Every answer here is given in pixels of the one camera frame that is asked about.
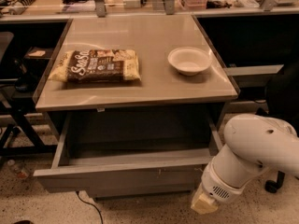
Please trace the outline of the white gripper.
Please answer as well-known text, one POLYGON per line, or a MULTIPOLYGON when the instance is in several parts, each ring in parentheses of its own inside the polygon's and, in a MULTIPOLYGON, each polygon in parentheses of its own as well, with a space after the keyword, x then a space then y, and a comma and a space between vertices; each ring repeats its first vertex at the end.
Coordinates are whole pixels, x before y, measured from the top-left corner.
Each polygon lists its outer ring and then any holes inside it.
POLYGON ((222 181, 210 162, 201 177, 202 185, 192 196, 191 209, 200 215, 218 210, 219 203, 231 203, 242 194, 243 188, 234 188, 222 181))

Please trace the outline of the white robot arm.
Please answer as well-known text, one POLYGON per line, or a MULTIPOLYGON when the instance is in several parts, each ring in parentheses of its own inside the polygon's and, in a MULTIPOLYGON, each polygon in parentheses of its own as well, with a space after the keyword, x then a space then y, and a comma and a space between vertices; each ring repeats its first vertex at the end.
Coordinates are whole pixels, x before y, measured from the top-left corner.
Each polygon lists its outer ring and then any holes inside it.
POLYGON ((299 176, 299 137, 290 123, 253 114, 226 123, 225 145, 208 163, 192 196, 191 209, 215 212, 242 194, 250 180, 271 168, 299 176))

